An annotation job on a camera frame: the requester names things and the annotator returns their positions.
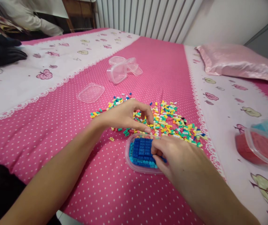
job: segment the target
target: radiator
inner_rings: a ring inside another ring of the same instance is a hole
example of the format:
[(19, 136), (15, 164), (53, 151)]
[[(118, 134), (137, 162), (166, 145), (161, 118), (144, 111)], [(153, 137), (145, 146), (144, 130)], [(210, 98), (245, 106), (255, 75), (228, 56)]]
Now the radiator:
[(182, 44), (203, 0), (97, 0), (97, 28)]

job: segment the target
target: pillow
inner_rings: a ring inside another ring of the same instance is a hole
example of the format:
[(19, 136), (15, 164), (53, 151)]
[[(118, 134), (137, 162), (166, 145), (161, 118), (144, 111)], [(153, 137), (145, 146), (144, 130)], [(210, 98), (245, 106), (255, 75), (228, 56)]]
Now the pillow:
[(268, 59), (235, 44), (212, 43), (196, 47), (208, 75), (256, 78), (268, 81)]

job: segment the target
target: plastic container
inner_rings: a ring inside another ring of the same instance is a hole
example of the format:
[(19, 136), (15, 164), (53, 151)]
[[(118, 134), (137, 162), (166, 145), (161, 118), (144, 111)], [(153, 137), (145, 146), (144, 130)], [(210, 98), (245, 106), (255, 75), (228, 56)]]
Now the plastic container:
[(259, 129), (245, 129), (235, 137), (239, 154), (257, 165), (268, 165), (268, 133)]
[(127, 59), (124, 57), (113, 56), (112, 58), (109, 59), (109, 64), (113, 66), (113, 65), (119, 64), (121, 62), (125, 63), (126, 61), (127, 61)]
[(131, 143), (134, 142), (135, 138), (152, 138), (152, 139), (160, 139), (159, 136), (153, 136), (150, 134), (141, 134), (141, 133), (135, 133), (133, 135), (131, 135), (125, 145), (125, 160), (127, 162), (127, 164), (129, 165), (129, 167), (136, 171), (136, 172), (140, 172), (140, 173), (149, 173), (149, 174), (163, 174), (159, 169), (155, 169), (155, 168), (147, 168), (147, 167), (141, 167), (141, 166), (137, 166), (135, 164), (133, 164), (130, 160), (129, 157), (129, 150), (130, 150), (130, 145)]
[(100, 98), (104, 91), (103, 86), (90, 83), (77, 95), (77, 99), (84, 103), (93, 103)]
[(107, 69), (108, 79), (114, 84), (122, 82), (125, 78), (127, 78), (127, 75), (128, 71), (125, 63), (119, 63)]
[(135, 76), (139, 76), (143, 73), (139, 65), (136, 63), (136, 58), (129, 58), (126, 62), (128, 71), (132, 72)]

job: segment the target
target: blue brick structure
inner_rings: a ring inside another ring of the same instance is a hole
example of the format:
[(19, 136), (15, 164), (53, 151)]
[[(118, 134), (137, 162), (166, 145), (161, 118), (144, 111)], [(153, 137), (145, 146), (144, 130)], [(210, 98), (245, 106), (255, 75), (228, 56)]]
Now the blue brick structure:
[(152, 139), (148, 138), (135, 138), (129, 150), (129, 157), (133, 164), (148, 168), (158, 168), (150, 152), (152, 141)]

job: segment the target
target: red container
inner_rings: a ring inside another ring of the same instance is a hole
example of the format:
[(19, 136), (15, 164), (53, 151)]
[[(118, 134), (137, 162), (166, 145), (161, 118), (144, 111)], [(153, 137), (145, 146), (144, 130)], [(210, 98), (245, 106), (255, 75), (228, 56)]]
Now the red container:
[(235, 137), (239, 154), (257, 165), (268, 164), (268, 134), (254, 128), (246, 129), (245, 133)]

